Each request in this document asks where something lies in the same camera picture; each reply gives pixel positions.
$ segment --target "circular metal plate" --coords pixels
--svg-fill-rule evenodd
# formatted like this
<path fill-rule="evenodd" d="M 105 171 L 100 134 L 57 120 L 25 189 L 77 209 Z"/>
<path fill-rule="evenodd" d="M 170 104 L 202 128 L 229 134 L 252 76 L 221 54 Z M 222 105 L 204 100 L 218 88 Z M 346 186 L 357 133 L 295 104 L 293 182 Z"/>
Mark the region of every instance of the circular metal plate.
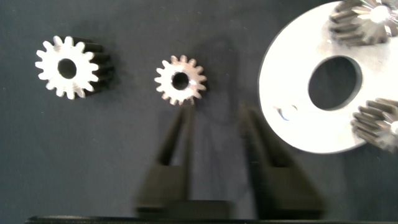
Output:
<path fill-rule="evenodd" d="M 364 47 L 339 45 L 328 30 L 337 4 L 316 7 L 285 27 L 269 47 L 259 77 L 267 122 L 285 142 L 308 152 L 341 152 L 364 144 L 350 123 L 358 106 L 378 97 L 398 100 L 398 39 Z M 308 84 L 317 67 L 333 57 L 350 59 L 362 82 L 344 106 L 321 110 L 311 102 Z"/>

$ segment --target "gear center hole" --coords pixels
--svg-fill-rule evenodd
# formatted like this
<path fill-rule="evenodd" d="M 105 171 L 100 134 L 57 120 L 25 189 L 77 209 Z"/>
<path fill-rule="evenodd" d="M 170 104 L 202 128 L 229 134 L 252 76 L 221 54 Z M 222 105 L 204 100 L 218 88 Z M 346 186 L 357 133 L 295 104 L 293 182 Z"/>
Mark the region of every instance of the gear center hole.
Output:
<path fill-rule="evenodd" d="M 315 69 L 308 93 L 317 108 L 333 111 L 350 103 L 361 85 L 362 72 L 357 62 L 348 57 L 332 57 Z"/>
<path fill-rule="evenodd" d="M 176 90 L 184 90 L 189 84 L 188 75 L 183 72 L 174 74 L 172 79 L 172 85 Z"/>
<path fill-rule="evenodd" d="M 76 75 L 76 65 L 70 59 L 62 59 L 58 62 L 58 71 L 63 78 L 71 79 Z"/>

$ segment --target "dark gray background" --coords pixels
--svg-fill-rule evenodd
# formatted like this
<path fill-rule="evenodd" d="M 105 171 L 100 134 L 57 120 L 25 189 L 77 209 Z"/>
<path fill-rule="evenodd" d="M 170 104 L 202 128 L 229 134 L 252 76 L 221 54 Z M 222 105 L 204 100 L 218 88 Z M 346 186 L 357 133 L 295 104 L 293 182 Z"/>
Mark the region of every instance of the dark gray background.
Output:
<path fill-rule="evenodd" d="M 324 2 L 2 0 L 0 223 L 134 216 L 137 188 L 178 110 L 156 92 L 155 69 L 181 54 L 198 60 L 210 86 L 197 104 L 191 198 L 228 200 L 234 217 L 254 218 L 238 105 L 258 106 L 259 67 L 278 32 Z M 113 90 L 75 101 L 46 90 L 35 52 L 54 35 L 104 45 Z M 325 219 L 398 220 L 397 155 L 371 146 L 291 151 L 326 197 Z"/>

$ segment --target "silver bevel gear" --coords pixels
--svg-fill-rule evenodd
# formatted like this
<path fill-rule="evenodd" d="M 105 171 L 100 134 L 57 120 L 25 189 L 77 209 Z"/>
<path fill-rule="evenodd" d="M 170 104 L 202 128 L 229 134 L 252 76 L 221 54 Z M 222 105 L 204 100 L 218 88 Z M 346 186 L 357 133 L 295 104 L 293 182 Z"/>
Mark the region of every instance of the silver bevel gear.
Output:
<path fill-rule="evenodd" d="M 330 20 L 332 37 L 342 44 L 385 43 L 398 35 L 398 0 L 345 0 Z"/>
<path fill-rule="evenodd" d="M 156 88 L 159 92 L 164 92 L 162 98 L 168 100 L 175 105 L 176 102 L 181 105 L 184 100 L 193 99 L 193 97 L 201 98 L 200 90 L 206 90 L 201 83 L 206 81 L 204 75 L 200 75 L 203 71 L 201 66 L 197 66 L 195 59 L 187 62 L 187 56 L 182 55 L 180 60 L 176 56 L 171 57 L 171 63 L 163 61 L 164 69 L 157 68 L 156 72 L 160 77 L 155 78 L 155 82 L 160 83 Z"/>
<path fill-rule="evenodd" d="M 43 70 L 39 78 L 48 80 L 47 89 L 56 88 L 57 96 L 62 97 L 66 92 L 71 100 L 75 99 L 75 93 L 84 98 L 84 90 L 95 90 L 90 82 L 100 84 L 111 78 L 108 70 L 113 66 L 108 63 L 109 55 L 102 53 L 101 45 L 76 37 L 66 37 L 62 41 L 59 36 L 53 38 L 53 43 L 43 43 L 47 51 L 37 51 L 42 61 L 35 65 Z"/>
<path fill-rule="evenodd" d="M 353 131 L 358 137 L 383 150 L 398 150 L 398 102 L 378 98 L 367 101 L 354 113 Z"/>

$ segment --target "spur gear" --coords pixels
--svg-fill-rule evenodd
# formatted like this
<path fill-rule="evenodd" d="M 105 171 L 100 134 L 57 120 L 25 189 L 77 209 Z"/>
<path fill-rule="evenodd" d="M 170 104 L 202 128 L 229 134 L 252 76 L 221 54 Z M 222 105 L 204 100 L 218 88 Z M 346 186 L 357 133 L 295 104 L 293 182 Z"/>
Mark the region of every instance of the spur gear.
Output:
<path fill-rule="evenodd" d="M 342 44 L 385 43 L 398 35 L 398 0 L 345 0 L 330 20 L 332 37 Z"/>
<path fill-rule="evenodd" d="M 113 66 L 109 64 L 109 55 L 102 53 L 101 45 L 76 37 L 66 37 L 63 41 L 59 36 L 53 38 L 53 43 L 43 43 L 47 51 L 37 51 L 42 61 L 35 65 L 43 70 L 39 78 L 48 80 L 47 89 L 56 88 L 57 96 L 62 97 L 66 92 L 71 100 L 75 99 L 75 93 L 84 98 L 84 90 L 94 92 L 112 77 L 108 72 Z"/>
<path fill-rule="evenodd" d="M 201 84 L 207 78 L 200 75 L 203 71 L 201 66 L 197 66 L 195 59 L 187 61 L 187 56 L 182 55 L 180 60 L 176 56 L 171 57 L 171 63 L 163 61 L 164 69 L 157 68 L 156 72 L 160 77 L 155 78 L 155 82 L 160 83 L 156 88 L 159 92 L 164 92 L 162 98 L 168 100 L 175 105 L 176 102 L 181 105 L 184 100 L 193 99 L 193 97 L 201 98 L 199 91 L 206 90 Z"/>
<path fill-rule="evenodd" d="M 354 113 L 353 131 L 358 137 L 380 147 L 396 152 L 398 150 L 398 102 L 378 98 L 367 101 Z"/>

